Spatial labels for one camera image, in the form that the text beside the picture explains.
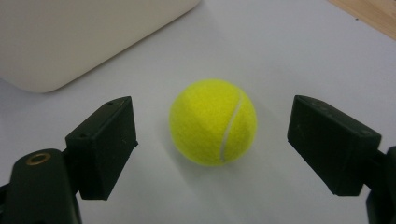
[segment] white tabletop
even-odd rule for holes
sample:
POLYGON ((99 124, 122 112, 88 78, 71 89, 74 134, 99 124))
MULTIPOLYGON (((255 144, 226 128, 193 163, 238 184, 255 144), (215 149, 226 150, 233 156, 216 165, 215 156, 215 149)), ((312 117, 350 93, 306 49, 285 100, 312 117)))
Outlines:
POLYGON ((332 195, 286 134, 294 95, 307 95, 381 133, 386 152, 396 145, 395 59, 396 41, 327 1, 203 0, 57 91, 0 80, 0 185, 18 158, 65 149, 100 105, 131 95, 139 146, 107 202, 78 196, 84 223, 368 223, 369 190, 332 195), (259 120, 250 151, 213 168, 184 159, 167 126, 178 93, 208 77, 241 87, 259 120))

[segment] yellow tennis ball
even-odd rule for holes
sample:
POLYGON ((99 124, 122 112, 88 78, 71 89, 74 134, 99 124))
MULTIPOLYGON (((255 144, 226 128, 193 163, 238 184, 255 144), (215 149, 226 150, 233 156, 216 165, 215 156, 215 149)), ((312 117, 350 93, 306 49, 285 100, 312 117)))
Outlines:
POLYGON ((169 127, 176 148, 202 165, 242 156, 253 142, 256 112, 248 96, 220 79, 192 83, 173 102, 169 127))

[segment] screw hole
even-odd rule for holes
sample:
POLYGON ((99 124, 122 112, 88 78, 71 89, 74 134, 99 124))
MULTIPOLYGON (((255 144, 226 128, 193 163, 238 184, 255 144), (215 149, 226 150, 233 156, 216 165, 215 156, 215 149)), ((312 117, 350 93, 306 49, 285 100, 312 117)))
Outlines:
POLYGON ((38 165, 50 159, 49 153, 37 153, 27 159, 27 165, 38 165))

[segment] white plastic casing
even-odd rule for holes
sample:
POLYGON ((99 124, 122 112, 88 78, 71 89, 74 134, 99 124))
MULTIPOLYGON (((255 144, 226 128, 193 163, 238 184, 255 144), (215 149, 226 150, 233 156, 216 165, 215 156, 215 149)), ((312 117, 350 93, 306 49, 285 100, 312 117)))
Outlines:
POLYGON ((200 0, 2 0, 0 78, 56 90, 195 7, 200 0))

